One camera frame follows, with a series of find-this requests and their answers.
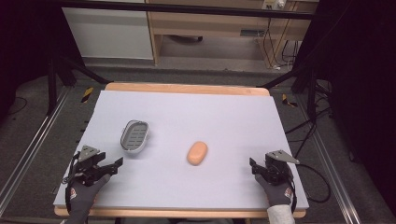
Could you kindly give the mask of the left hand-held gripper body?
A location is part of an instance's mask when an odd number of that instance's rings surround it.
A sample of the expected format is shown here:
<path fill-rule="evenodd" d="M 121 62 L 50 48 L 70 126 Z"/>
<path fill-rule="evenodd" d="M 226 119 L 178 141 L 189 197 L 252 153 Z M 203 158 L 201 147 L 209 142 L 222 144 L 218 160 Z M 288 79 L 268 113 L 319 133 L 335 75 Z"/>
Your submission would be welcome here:
<path fill-rule="evenodd" d="M 92 186 L 102 176 L 101 168 L 98 164 L 93 164 L 93 157 L 96 154 L 102 153 L 99 149 L 89 146 L 83 146 L 78 154 L 78 162 L 73 168 L 73 177 L 77 182 L 86 187 Z"/>

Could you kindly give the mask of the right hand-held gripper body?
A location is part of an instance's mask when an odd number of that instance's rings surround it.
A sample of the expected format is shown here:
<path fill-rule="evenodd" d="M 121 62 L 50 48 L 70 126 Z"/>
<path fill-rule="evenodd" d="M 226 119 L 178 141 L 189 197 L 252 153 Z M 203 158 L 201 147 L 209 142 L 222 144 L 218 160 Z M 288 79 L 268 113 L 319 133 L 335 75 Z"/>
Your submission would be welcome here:
<path fill-rule="evenodd" d="M 300 161 L 293 158 L 284 150 L 276 150 L 265 154 L 265 168 L 268 171 L 266 181 L 277 186 L 292 180 L 289 163 L 299 164 Z"/>

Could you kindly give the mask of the grey soap dish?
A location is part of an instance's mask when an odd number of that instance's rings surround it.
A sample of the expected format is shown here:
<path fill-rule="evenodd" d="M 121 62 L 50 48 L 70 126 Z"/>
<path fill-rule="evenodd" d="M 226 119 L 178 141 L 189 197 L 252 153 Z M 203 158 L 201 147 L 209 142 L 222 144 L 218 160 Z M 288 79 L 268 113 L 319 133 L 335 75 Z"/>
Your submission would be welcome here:
<path fill-rule="evenodd" d="M 131 154 L 143 150 L 149 138 L 149 125 L 145 121 L 130 120 L 123 129 L 120 145 L 122 149 Z"/>

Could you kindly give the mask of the orange soap bar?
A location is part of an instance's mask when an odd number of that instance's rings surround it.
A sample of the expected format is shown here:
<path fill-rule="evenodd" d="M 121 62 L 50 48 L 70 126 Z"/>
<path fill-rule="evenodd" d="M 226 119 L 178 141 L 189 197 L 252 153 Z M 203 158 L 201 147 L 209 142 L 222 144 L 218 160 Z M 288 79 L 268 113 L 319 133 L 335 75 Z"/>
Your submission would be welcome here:
<path fill-rule="evenodd" d="M 187 154 L 187 161 L 191 165 L 199 165 L 208 151 L 207 144 L 202 141 L 195 142 Z"/>

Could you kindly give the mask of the person's right hand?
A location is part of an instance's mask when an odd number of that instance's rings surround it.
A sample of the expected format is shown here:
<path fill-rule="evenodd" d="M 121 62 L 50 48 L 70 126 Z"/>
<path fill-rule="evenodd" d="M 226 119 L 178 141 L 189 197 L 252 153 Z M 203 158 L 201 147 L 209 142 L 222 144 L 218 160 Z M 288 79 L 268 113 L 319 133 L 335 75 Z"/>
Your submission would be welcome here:
<path fill-rule="evenodd" d="M 272 185 L 261 175 L 255 175 L 255 180 L 262 186 L 270 206 L 291 205 L 293 191 L 289 183 Z"/>

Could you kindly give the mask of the person's left hand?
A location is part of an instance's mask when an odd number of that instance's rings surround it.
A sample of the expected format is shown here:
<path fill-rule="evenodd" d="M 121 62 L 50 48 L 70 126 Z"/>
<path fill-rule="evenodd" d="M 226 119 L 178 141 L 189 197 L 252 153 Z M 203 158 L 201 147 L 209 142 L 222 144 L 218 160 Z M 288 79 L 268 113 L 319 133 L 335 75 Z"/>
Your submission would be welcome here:
<path fill-rule="evenodd" d="M 70 202 L 69 217 L 63 224 L 85 224 L 96 195 L 110 178 L 111 175 L 104 175 L 90 187 L 78 182 L 73 183 L 67 191 L 69 193 L 67 199 Z"/>

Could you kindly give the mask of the yellow black striped floor marker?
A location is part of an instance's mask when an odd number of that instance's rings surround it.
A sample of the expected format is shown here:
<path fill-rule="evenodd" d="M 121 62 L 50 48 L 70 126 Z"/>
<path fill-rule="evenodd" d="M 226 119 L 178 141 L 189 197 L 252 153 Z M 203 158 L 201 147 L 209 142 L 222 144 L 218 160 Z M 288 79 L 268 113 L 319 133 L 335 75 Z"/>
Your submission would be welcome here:
<path fill-rule="evenodd" d="M 292 107 L 298 107 L 297 103 L 290 102 L 288 100 L 288 97 L 287 97 L 286 94 L 282 94 L 282 104 L 283 105 L 289 105 L 289 106 L 292 106 Z"/>
<path fill-rule="evenodd" d="M 93 87 L 89 87 L 84 91 L 83 97 L 81 99 L 82 103 L 86 103 L 88 101 L 88 99 L 90 98 L 90 95 L 93 92 Z"/>

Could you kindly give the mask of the black metal stand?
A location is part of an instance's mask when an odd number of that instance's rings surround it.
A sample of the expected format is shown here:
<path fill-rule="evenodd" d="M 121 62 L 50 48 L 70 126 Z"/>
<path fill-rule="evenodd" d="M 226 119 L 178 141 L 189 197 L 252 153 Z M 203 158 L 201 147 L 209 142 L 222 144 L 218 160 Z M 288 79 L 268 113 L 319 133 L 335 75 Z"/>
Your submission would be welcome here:
<path fill-rule="evenodd" d="M 292 77 L 296 77 L 294 80 L 291 90 L 294 93 L 302 93 L 304 88 L 307 88 L 307 104 L 306 104 L 306 112 L 308 117 L 316 122 L 316 105 L 315 105 L 315 93 L 316 93 L 316 84 L 317 84 L 317 73 L 314 69 L 308 68 L 295 68 L 288 73 L 277 77 L 276 79 L 260 85 L 260 88 L 271 89 L 275 85 L 280 84 L 283 81 L 286 81 Z"/>
<path fill-rule="evenodd" d="M 65 56 L 52 55 L 48 59 L 48 90 L 49 90 L 49 107 L 47 114 L 50 115 L 57 103 L 57 84 L 56 80 L 59 78 L 65 86 L 74 86 L 77 82 L 73 70 L 77 70 L 83 75 L 90 77 L 100 84 L 108 84 L 110 80 L 100 77 L 93 71 L 86 68 Z"/>

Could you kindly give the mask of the dark curtain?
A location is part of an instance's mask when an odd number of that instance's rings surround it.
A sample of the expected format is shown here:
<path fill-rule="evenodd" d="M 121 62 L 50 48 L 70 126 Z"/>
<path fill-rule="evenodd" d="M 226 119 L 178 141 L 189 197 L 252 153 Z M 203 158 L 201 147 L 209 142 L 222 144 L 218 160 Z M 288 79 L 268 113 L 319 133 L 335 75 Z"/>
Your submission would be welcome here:
<path fill-rule="evenodd" d="M 63 10 L 42 0 L 0 0 L 0 120 L 21 84 L 47 74 L 54 54 L 83 64 Z"/>
<path fill-rule="evenodd" d="M 332 84 L 346 139 L 396 216 L 396 0 L 319 0 L 295 67 Z"/>

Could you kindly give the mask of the white cabinet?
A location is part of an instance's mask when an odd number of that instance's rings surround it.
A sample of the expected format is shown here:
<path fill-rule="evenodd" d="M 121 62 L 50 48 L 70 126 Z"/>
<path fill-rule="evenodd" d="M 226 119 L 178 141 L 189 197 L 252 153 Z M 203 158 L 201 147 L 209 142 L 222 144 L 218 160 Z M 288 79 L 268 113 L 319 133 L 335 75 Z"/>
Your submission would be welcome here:
<path fill-rule="evenodd" d="M 83 57 L 153 59 L 145 12 L 68 7 L 63 12 Z"/>

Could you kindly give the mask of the wooden desk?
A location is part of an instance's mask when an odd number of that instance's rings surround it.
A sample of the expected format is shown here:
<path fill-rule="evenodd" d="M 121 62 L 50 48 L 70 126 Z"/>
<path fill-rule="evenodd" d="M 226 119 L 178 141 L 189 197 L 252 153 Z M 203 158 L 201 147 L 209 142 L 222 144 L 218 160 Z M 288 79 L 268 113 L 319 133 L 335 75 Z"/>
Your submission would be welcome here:
<path fill-rule="evenodd" d="M 149 4 L 233 7 L 262 9 L 263 0 L 145 0 Z M 293 12 L 316 11 L 319 0 L 286 0 L 282 10 Z M 148 24 L 153 52 L 159 53 L 158 38 L 162 35 L 254 37 L 259 41 L 263 60 L 268 67 L 280 63 L 278 58 L 288 41 L 302 41 L 310 25 L 306 20 L 267 19 L 240 16 L 202 15 L 150 12 Z"/>

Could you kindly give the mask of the white power strip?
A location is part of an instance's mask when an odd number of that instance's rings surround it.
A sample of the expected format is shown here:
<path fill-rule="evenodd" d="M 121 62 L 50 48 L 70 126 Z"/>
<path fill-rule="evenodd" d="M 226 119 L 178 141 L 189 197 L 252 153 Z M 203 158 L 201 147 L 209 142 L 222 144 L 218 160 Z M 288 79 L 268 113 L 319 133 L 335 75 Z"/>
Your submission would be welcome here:
<path fill-rule="evenodd" d="M 262 9 L 282 10 L 286 5 L 286 0 L 263 0 Z"/>

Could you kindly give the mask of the metal floor rail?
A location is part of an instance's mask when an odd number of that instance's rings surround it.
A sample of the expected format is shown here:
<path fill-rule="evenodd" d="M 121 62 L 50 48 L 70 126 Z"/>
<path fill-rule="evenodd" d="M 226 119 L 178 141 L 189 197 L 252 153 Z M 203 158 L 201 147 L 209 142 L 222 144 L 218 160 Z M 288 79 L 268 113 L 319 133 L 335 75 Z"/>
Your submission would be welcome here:
<path fill-rule="evenodd" d="M 66 101 L 70 91 L 70 87 L 62 88 L 60 95 L 55 98 L 55 106 L 43 119 L 39 128 L 35 132 L 35 135 L 29 142 L 28 147 L 24 150 L 19 162 L 13 169 L 13 172 L 8 178 L 6 184 L 0 190 L 0 217 L 5 213 L 7 206 L 18 189 L 18 186 L 24 178 L 31 163 L 33 162 L 37 151 L 42 146 L 48 133 L 50 132 L 53 123 L 57 119 L 59 113 L 62 111 L 64 102 Z"/>
<path fill-rule="evenodd" d="M 347 193 L 347 189 L 330 158 L 318 130 L 313 132 L 313 141 L 323 170 L 328 177 L 332 195 L 338 203 L 346 224 L 361 224 L 357 210 Z"/>

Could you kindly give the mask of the black metal frame bar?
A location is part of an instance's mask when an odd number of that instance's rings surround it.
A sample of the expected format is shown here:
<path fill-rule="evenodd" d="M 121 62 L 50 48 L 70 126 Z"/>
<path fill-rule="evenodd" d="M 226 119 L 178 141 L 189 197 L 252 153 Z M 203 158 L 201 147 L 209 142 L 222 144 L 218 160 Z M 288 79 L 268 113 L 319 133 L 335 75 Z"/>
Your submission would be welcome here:
<path fill-rule="evenodd" d="M 277 11 L 277 10 L 267 10 L 267 9 L 237 9 L 233 7 L 204 7 L 204 6 L 126 3 L 126 2 L 92 1 L 92 0 L 52 0 L 52 3 L 59 5 L 60 7 L 73 7 L 73 8 L 240 16 L 240 17 L 276 18 L 276 19 L 294 19 L 294 20 L 313 20 L 317 16 L 317 14 L 309 13 L 309 12 Z"/>

